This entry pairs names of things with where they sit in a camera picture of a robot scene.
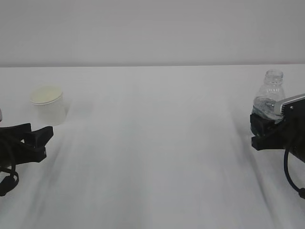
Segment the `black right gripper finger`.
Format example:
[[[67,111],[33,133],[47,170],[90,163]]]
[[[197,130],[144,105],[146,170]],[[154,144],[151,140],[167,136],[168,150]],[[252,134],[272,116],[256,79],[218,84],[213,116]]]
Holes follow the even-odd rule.
[[[250,115],[251,131],[255,136],[268,136],[278,131],[283,126],[284,120],[276,121],[265,119],[257,114]]]

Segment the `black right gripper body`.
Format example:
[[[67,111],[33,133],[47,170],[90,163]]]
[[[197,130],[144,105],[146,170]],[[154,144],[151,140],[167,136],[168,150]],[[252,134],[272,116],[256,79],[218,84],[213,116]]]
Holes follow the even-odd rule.
[[[283,126],[268,136],[253,136],[252,147],[257,151],[287,149],[302,162],[305,161],[305,101],[284,108]]]

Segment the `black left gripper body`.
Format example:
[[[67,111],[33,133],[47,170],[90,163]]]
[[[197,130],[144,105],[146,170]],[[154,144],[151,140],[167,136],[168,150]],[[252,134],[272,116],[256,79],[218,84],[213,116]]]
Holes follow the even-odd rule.
[[[5,139],[0,140],[0,166],[8,168],[27,163],[39,163],[46,158],[46,148],[34,148],[23,142],[14,142]]]

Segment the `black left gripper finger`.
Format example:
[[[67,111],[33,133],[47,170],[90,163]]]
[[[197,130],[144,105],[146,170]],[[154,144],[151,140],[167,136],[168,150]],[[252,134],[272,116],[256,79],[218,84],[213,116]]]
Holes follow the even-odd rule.
[[[18,139],[19,141],[24,139],[27,132],[31,132],[30,123],[0,128],[1,137],[12,137],[14,139]]]
[[[36,131],[25,132],[23,136],[24,143],[34,147],[45,147],[53,137],[53,127],[47,126]]]

